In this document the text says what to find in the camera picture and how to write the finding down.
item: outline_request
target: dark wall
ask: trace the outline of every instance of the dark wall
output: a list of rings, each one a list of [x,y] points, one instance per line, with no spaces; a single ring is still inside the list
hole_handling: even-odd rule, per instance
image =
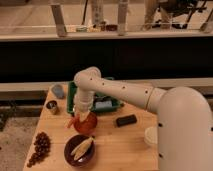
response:
[[[0,82],[66,81],[86,67],[103,76],[213,76],[213,37],[1,42]]]

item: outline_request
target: chair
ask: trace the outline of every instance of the chair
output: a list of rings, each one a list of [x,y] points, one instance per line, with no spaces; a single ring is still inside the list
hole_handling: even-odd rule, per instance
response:
[[[188,16],[183,25],[175,22],[172,23],[172,27],[176,29],[187,29],[192,15],[196,11],[202,13],[207,9],[205,7],[207,0],[204,0],[200,7],[198,7],[198,2],[199,0],[168,0],[168,2],[159,3],[158,11],[160,11],[160,8],[164,8],[168,13],[172,14],[172,18],[187,14]],[[160,22],[161,20],[156,21],[153,27],[160,27]]]

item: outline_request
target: brown bowl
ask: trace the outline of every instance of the brown bowl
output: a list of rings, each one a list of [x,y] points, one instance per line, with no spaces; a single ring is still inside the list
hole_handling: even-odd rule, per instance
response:
[[[71,156],[71,152],[74,150],[74,148],[87,138],[89,137],[85,135],[76,135],[67,142],[64,149],[64,157],[70,165],[75,167],[84,166],[92,159],[95,153],[94,142],[92,142],[90,148],[80,159],[74,160],[74,156]]]

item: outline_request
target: tray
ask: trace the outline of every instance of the tray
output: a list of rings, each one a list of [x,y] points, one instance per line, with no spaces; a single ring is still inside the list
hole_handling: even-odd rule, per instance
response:
[[[67,112],[70,113],[71,115],[74,115],[73,111],[73,98],[76,93],[77,87],[73,81],[70,81],[68,84],[68,96],[67,96]],[[95,93],[96,96],[101,97],[105,96],[102,93]],[[116,111],[117,108],[121,106],[121,102],[115,98],[110,97],[112,101],[112,107],[105,107],[105,108],[95,108],[94,104],[93,107],[91,108],[91,111],[96,113],[96,114],[101,114],[105,112],[113,112]]]

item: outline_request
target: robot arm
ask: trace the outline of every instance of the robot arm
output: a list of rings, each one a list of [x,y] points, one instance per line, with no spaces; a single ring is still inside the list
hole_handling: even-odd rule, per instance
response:
[[[94,92],[101,92],[156,113],[159,100],[166,92],[152,86],[103,79],[95,67],[78,72],[74,82],[78,86],[74,98],[75,107],[83,113],[92,107]]]
[[[87,117],[94,91],[158,114],[159,171],[213,170],[213,116],[209,104],[188,87],[168,91],[101,78],[91,67],[75,75],[77,112]]]

